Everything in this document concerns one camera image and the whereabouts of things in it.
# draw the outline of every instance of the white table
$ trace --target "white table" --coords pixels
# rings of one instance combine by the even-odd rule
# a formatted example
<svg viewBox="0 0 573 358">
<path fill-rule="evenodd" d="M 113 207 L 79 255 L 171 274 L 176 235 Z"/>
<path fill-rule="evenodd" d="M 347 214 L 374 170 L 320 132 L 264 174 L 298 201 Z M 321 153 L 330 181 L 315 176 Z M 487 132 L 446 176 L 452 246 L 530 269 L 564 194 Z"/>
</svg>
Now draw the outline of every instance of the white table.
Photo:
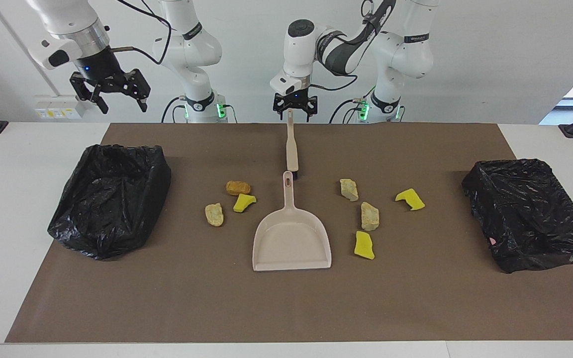
<svg viewBox="0 0 573 358">
<path fill-rule="evenodd" d="M 573 357 L 573 342 L 4 344 L 50 247 L 63 185 L 108 124 L 11 123 L 0 135 L 0 357 Z M 546 161 L 573 200 L 573 140 L 556 127 L 500 125 L 516 157 Z"/>
</svg>

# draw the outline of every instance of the green indicator light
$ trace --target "green indicator light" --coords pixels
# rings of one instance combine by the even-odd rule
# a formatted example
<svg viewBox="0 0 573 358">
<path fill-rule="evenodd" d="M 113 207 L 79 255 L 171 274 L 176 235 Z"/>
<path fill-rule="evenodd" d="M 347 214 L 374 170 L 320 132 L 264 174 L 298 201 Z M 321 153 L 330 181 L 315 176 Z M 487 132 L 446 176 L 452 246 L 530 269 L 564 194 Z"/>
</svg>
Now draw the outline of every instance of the green indicator light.
<svg viewBox="0 0 573 358">
<path fill-rule="evenodd" d="M 225 109 L 222 108 L 222 105 L 220 103 L 217 103 L 216 107 L 218 108 L 218 116 L 220 118 L 225 118 L 225 116 L 227 115 L 227 112 L 225 112 Z"/>
<path fill-rule="evenodd" d="M 368 103 L 364 103 L 364 106 L 362 106 L 362 110 L 360 111 L 360 120 L 366 120 L 366 117 L 368 117 L 368 109 L 371 106 L 369 106 Z"/>
</svg>

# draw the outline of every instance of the yellow sponge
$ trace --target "yellow sponge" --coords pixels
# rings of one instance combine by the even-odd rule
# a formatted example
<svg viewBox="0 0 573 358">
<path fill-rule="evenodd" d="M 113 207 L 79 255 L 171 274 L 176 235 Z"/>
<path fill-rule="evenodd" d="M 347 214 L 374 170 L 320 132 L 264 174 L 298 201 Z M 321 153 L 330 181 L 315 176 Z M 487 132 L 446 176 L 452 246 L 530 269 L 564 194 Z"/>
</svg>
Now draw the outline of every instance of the yellow sponge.
<svg viewBox="0 0 573 358">
<path fill-rule="evenodd" d="M 234 211 L 241 213 L 245 211 L 247 206 L 253 204 L 253 202 L 257 202 L 253 195 L 241 193 L 238 195 L 238 200 L 236 200 L 236 204 L 234 205 Z"/>
<path fill-rule="evenodd" d="M 398 193 L 395 201 L 405 200 L 410 205 L 411 210 L 419 210 L 426 207 L 426 204 L 421 201 L 417 192 L 413 188 Z"/>
<path fill-rule="evenodd" d="M 355 233 L 355 254 L 362 256 L 362 258 L 367 258 L 373 260 L 375 254 L 373 254 L 373 241 L 371 236 L 364 231 L 357 231 Z"/>
</svg>

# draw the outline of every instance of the wall socket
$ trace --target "wall socket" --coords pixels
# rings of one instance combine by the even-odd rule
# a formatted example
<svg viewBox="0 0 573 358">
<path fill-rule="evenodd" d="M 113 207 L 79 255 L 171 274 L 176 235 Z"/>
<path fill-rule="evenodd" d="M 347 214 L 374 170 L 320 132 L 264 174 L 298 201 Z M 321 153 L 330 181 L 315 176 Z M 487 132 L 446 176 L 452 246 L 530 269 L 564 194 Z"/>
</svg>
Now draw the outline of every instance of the wall socket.
<svg viewBox="0 0 573 358">
<path fill-rule="evenodd" d="M 41 119 L 81 119 L 86 107 L 76 98 L 46 98 L 37 102 L 34 111 Z"/>
</svg>

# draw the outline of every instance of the black clamp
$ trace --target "black clamp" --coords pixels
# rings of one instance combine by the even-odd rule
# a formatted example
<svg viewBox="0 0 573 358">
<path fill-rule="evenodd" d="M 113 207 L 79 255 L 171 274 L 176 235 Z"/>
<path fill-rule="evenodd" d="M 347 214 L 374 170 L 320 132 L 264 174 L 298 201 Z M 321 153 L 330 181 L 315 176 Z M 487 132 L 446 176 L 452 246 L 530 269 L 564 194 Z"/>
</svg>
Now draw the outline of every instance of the black clamp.
<svg viewBox="0 0 573 358">
<path fill-rule="evenodd" d="M 280 114 L 280 120 L 282 112 L 289 108 L 302 109 L 306 113 L 306 121 L 309 122 L 312 115 L 318 114 L 318 96 L 309 97 L 309 88 L 296 90 L 287 95 L 276 93 L 273 97 L 273 111 Z"/>
<path fill-rule="evenodd" d="M 107 113 L 108 108 L 105 100 L 100 96 L 101 92 L 123 93 L 134 98 L 141 111 L 147 110 L 146 101 L 151 88 L 138 68 L 122 75 L 117 73 L 98 81 L 86 79 L 80 72 L 74 72 L 70 76 L 70 83 L 81 100 L 89 100 L 96 104 L 103 114 Z M 94 87 L 93 91 L 86 87 L 86 83 Z"/>
</svg>

